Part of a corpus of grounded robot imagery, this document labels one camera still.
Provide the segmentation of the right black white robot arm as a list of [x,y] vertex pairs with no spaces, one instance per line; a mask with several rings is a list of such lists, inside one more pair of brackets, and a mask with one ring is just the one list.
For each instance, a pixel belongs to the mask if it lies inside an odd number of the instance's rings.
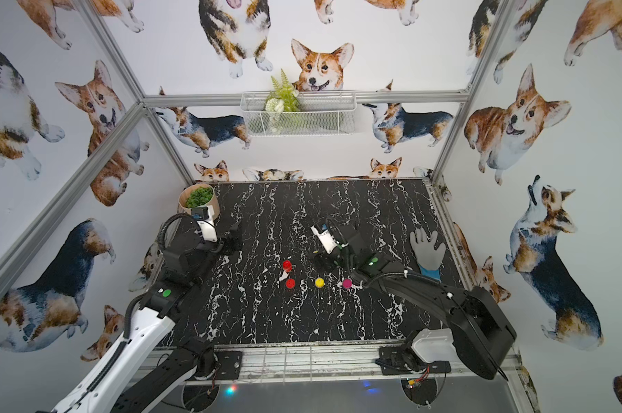
[[314,253],[317,265],[343,268],[355,286],[404,299],[442,323],[440,330],[420,330],[407,339],[401,358],[409,370],[460,362],[486,380],[503,373],[502,364],[517,333],[486,289],[444,284],[437,263],[411,270],[391,256],[370,250],[350,225],[326,224],[311,231],[322,246]]

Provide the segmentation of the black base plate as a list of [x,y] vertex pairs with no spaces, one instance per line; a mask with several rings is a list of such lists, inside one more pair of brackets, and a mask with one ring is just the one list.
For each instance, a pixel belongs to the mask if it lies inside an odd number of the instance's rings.
[[378,349],[376,365],[380,366],[383,375],[450,373],[452,367],[448,361],[425,362],[416,356],[411,349],[404,347],[381,347]]
[[238,380],[242,365],[243,353],[240,351],[209,350],[197,364],[197,371],[192,380]]

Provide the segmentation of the grey rubber glove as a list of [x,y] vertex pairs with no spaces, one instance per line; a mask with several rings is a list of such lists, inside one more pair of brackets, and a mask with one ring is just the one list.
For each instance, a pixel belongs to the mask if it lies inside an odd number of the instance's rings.
[[438,232],[433,231],[427,235],[424,228],[416,228],[410,233],[409,239],[421,275],[439,282],[439,268],[445,257],[446,245],[437,243]]

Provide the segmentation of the beige pot with green plant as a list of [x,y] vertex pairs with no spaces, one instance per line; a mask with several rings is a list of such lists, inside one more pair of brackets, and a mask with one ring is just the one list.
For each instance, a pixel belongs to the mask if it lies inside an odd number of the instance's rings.
[[216,220],[221,213],[215,189],[207,183],[196,183],[186,188],[178,198],[178,211],[191,213],[193,208],[209,207],[209,215]]

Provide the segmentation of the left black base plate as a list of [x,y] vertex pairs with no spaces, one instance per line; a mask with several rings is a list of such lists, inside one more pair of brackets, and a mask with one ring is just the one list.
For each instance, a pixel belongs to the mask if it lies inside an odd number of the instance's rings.
[[192,380],[238,380],[242,365],[243,353],[240,351],[209,350],[197,364],[197,371]]

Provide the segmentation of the green fern plant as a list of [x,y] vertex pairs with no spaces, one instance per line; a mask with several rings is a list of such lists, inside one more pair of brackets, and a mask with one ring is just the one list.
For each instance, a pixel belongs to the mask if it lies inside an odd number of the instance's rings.
[[300,102],[298,100],[299,91],[284,70],[280,72],[280,79],[271,76],[273,90],[266,98],[265,111],[272,113],[300,112]]

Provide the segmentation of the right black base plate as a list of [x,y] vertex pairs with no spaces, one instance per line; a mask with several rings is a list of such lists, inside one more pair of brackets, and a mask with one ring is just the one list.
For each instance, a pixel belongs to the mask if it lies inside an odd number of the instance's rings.
[[380,366],[383,375],[450,373],[452,367],[448,361],[425,362],[416,356],[411,349],[404,347],[381,347],[378,349],[376,365]]

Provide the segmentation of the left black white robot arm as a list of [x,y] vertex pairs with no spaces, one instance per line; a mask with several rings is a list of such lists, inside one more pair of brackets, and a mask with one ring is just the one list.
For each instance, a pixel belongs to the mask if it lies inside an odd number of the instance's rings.
[[61,399],[55,412],[149,412],[188,379],[214,379],[221,362],[210,342],[186,339],[159,366],[132,384],[139,367],[178,321],[190,312],[218,259],[242,247],[242,228],[235,223],[216,240],[204,234],[199,213],[177,213],[159,229],[157,243],[164,273],[132,299],[123,334],[90,373]]

